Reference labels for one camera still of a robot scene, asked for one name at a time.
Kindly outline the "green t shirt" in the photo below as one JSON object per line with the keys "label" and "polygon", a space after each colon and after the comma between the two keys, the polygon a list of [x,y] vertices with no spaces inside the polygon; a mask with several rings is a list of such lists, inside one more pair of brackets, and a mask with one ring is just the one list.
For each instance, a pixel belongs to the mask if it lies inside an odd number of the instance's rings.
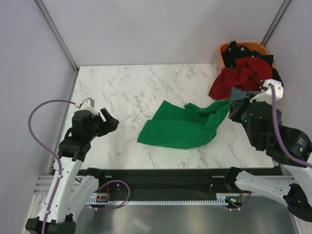
{"label": "green t shirt", "polygon": [[204,146],[216,136],[229,110],[229,99],[215,101],[205,108],[192,103],[181,108],[164,101],[153,118],[145,123],[137,141],[174,149]]}

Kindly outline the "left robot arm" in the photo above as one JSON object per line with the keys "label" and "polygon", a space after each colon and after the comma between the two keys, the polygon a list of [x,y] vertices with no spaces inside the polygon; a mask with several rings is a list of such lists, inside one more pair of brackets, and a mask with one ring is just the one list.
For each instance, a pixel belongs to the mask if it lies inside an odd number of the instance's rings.
{"label": "left robot arm", "polygon": [[72,126],[58,147],[56,171],[43,207],[37,217],[27,220],[25,228],[31,234],[73,234],[77,218],[87,200],[95,191],[101,192],[107,186],[106,178],[92,168],[84,175],[78,188],[72,186],[76,176],[91,149],[91,141],[117,129],[119,121],[102,108],[96,112],[93,107],[76,111]]}

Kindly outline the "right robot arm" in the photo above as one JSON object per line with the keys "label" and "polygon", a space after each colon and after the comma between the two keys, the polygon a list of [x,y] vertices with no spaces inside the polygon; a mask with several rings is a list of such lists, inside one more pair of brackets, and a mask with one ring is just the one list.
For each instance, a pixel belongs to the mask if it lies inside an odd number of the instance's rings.
{"label": "right robot arm", "polygon": [[242,124],[250,144],[264,151],[295,179],[294,183],[273,182],[231,167],[223,179],[229,192],[260,194],[285,206],[297,218],[312,220],[312,142],[302,131],[284,126],[276,104],[250,101],[248,97],[230,101],[229,119]]}

